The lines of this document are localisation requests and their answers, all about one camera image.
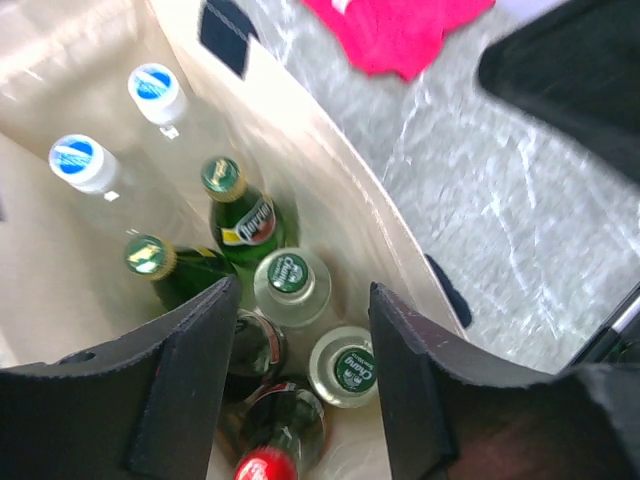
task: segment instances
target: marble surface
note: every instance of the marble surface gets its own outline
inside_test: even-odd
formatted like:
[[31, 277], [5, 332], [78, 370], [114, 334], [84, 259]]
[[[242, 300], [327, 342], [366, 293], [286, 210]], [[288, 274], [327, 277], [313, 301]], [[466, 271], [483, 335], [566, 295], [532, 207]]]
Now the marble surface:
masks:
[[640, 193], [475, 84], [481, 52], [515, 21], [494, 9], [406, 84], [350, 67], [299, 0], [239, 3], [469, 301], [471, 341], [562, 368], [640, 277]]

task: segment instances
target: black object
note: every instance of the black object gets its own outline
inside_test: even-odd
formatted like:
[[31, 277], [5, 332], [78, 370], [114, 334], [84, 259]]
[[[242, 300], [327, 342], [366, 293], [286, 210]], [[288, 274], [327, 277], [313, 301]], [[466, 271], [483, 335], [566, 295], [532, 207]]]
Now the black object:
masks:
[[394, 478], [640, 478], [640, 367], [536, 372], [469, 344], [379, 284], [369, 314]]
[[640, 339], [640, 332], [636, 330], [640, 330], [640, 284], [616, 307], [569, 365], [607, 361], [624, 343]]
[[640, 2], [572, 0], [484, 53], [480, 85], [640, 183]]
[[469, 328], [471, 322], [473, 321], [473, 315], [471, 313], [471, 309], [469, 308], [469, 303], [462, 296], [462, 294], [453, 286], [451, 280], [444, 272], [442, 267], [436, 262], [431, 255], [425, 253], [424, 255], [426, 259], [431, 264], [431, 268], [433, 268], [433, 273], [436, 274], [440, 284], [442, 285], [442, 289], [444, 293], [447, 295], [449, 302], [451, 302], [451, 306], [458, 315], [458, 319], [464, 328]]
[[200, 21], [200, 42], [239, 77], [244, 75], [250, 36], [258, 39], [258, 32], [247, 14], [234, 2], [205, 2]]
[[204, 479], [239, 303], [229, 277], [117, 340], [0, 370], [0, 478]]

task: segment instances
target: pink fabric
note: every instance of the pink fabric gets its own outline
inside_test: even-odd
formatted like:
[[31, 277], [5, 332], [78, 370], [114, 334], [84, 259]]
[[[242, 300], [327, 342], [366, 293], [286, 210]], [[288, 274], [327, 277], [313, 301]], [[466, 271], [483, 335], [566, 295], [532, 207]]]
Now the pink fabric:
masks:
[[349, 61], [368, 74], [396, 72], [410, 81], [440, 53], [451, 31], [495, 0], [351, 0], [342, 14], [331, 0], [302, 0], [336, 35]]

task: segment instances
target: beige bin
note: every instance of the beige bin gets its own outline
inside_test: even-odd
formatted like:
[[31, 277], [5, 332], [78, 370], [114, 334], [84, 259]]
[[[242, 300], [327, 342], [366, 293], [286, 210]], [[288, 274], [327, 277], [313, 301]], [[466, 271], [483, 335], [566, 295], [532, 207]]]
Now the beige bin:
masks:
[[[134, 145], [143, 121], [129, 72], [164, 63], [228, 114], [260, 164], [255, 180], [300, 217], [300, 242], [329, 265], [336, 324], [367, 326], [371, 281], [464, 336], [397, 209], [313, 98], [254, 40], [244, 80], [198, 42], [199, 0], [22, 0], [0, 5], [0, 365], [53, 362], [110, 340], [161, 311], [122, 271], [118, 248], [69, 208], [49, 146], [85, 133], [111, 150]], [[175, 187], [206, 218], [200, 165]], [[316, 338], [306, 338], [298, 360]], [[390, 478], [377, 401], [328, 409], [329, 448], [308, 478]], [[208, 478], [231, 478], [214, 448]]]

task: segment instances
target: blue and white bottle cap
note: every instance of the blue and white bottle cap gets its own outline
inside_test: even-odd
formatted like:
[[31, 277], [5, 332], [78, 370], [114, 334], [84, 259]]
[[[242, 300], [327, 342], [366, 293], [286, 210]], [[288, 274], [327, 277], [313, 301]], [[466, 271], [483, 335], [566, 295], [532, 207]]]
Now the blue and white bottle cap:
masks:
[[129, 75], [128, 87], [140, 112], [156, 125], [171, 124], [187, 110], [187, 97], [178, 79], [164, 65], [140, 65]]
[[53, 173], [84, 193], [105, 193], [115, 181], [119, 164], [98, 142], [86, 135], [66, 135], [49, 151]]

